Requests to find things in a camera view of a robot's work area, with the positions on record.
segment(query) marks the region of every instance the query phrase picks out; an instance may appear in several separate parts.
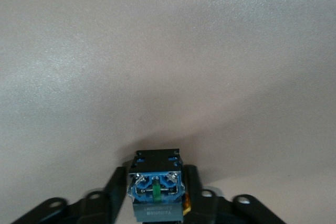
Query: black bracket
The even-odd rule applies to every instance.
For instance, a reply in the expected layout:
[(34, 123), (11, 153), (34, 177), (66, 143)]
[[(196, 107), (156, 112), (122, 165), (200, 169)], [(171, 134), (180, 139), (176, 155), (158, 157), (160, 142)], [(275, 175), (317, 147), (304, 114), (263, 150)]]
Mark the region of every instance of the black bracket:
[[(191, 203), (184, 224), (285, 224), (255, 197), (238, 195), (230, 202), (203, 189), (196, 166), (184, 165), (183, 170)], [(126, 168), (118, 167), (103, 190), (90, 192), (72, 205), (63, 198), (48, 199), (12, 224), (114, 224), (125, 198), (126, 177)]]
[(12, 224), (111, 224), (114, 223), (126, 195), (126, 168), (118, 167), (105, 188), (90, 192), (68, 205), (63, 198), (51, 198)]

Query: white wall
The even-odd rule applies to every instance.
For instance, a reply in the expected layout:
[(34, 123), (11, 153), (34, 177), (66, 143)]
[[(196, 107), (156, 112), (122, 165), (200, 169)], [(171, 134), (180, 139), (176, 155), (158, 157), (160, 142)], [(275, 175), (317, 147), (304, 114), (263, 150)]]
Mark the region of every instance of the white wall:
[(166, 147), (228, 198), (334, 223), (336, 0), (0, 0), (0, 31), (1, 223)]

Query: mounting hole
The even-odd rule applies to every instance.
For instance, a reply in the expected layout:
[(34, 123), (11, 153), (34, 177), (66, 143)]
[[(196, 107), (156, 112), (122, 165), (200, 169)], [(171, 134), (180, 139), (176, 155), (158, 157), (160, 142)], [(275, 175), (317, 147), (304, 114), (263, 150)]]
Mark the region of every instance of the mounting hole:
[(203, 197), (212, 197), (212, 193), (208, 190), (203, 190), (202, 191), (202, 196)]
[(100, 197), (100, 194), (92, 194), (90, 195), (90, 199), (98, 199)]
[(246, 197), (239, 197), (238, 202), (242, 204), (250, 204), (250, 200)]
[(60, 205), (62, 205), (62, 202), (61, 201), (55, 201), (53, 203), (51, 203), (49, 205), (50, 208), (53, 208), (53, 207), (59, 207)]

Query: green indicator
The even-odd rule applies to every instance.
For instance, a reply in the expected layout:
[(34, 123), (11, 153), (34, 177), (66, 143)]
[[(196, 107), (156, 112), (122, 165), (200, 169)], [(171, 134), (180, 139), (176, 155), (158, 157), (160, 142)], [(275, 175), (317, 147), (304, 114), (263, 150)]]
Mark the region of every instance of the green indicator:
[(159, 180), (153, 180), (153, 199), (154, 202), (161, 202), (161, 185)]

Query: gray surface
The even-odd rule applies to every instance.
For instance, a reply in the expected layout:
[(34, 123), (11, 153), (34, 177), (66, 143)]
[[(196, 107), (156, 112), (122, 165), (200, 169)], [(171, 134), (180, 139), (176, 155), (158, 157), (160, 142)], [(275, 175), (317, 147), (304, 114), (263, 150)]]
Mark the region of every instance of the gray surface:
[(0, 31), (1, 223), (162, 147), (334, 223), (336, 0), (0, 0)]

